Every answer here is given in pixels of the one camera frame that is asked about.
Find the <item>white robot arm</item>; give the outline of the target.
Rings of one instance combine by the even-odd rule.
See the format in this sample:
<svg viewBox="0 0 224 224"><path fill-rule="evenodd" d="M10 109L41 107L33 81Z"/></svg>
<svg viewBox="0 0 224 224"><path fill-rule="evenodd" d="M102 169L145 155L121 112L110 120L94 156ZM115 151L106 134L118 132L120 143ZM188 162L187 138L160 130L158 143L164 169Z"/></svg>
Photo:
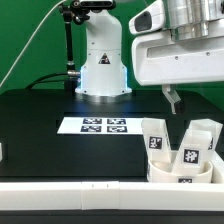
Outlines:
<svg viewBox="0 0 224 224"><path fill-rule="evenodd" d="M129 94L121 60L122 26L109 11L125 0L74 0L74 21L86 25L87 59L76 93L95 102ZM129 21L136 81L160 85L178 113L176 84L224 81L224 0L154 0Z"/></svg>

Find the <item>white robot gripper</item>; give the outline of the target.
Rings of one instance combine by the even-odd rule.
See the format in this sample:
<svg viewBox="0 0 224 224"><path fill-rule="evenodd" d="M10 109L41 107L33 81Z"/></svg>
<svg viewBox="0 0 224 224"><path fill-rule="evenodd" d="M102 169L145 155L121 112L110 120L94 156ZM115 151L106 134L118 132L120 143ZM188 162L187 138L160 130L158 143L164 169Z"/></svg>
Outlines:
<svg viewBox="0 0 224 224"><path fill-rule="evenodd" d="M170 84L224 81L224 2L153 2L129 30L137 82L163 85L173 114L182 100Z"/></svg>

